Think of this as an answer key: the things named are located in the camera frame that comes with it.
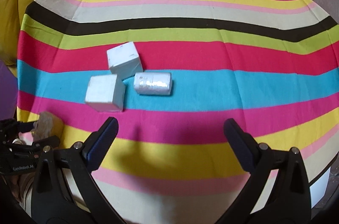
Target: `striped tablecloth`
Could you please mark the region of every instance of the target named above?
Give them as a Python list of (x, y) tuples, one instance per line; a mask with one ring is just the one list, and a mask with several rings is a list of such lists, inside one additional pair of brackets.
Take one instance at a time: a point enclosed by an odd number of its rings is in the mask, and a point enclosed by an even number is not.
[[(339, 26), (312, 0), (35, 0), (21, 30), (18, 118), (56, 114), (69, 147), (116, 117), (93, 176), (128, 220), (220, 217), (248, 178), (223, 135), (230, 117), (258, 142), (301, 149), (309, 180), (338, 152)], [(98, 113), (84, 104), (89, 78), (110, 73), (106, 50), (124, 42), (145, 70), (172, 73), (172, 95), (139, 96), (129, 78), (124, 112)]]

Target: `purple wall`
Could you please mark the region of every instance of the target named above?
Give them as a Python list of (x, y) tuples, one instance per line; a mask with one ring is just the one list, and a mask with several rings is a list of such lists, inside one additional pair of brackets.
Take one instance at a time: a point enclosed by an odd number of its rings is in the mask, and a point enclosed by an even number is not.
[(17, 97), (18, 80), (0, 60), (0, 120), (13, 118)]

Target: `cube-shaped box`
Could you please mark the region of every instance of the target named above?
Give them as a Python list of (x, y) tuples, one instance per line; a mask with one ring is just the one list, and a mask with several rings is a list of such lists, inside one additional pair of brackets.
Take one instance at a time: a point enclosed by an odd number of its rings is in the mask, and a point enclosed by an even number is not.
[(125, 84), (117, 74), (92, 76), (85, 103), (99, 112), (122, 111), (125, 96)]
[(141, 95), (169, 96), (172, 89), (172, 75), (160, 72), (136, 73), (133, 87)]
[(112, 74), (118, 74), (121, 80), (142, 72), (137, 48), (133, 42), (127, 42), (107, 51), (108, 68)]

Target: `white cylindrical package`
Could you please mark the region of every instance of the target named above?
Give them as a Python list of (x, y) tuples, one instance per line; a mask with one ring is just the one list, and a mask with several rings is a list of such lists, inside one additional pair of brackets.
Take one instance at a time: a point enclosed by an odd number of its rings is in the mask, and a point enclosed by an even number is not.
[(141, 95), (168, 96), (172, 89), (171, 73), (138, 72), (134, 76), (134, 89)]

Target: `blue stripe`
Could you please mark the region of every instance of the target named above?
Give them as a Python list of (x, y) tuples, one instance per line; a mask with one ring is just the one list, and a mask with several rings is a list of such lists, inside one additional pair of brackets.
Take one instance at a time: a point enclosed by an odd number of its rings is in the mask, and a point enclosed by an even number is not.
[[(172, 73), (172, 95), (140, 96), (126, 79), (125, 108), (154, 111), (221, 111), (291, 104), (339, 91), (338, 69), (318, 76), (231, 70)], [(107, 71), (48, 73), (18, 60), (19, 89), (35, 96), (84, 103), (89, 79)]]

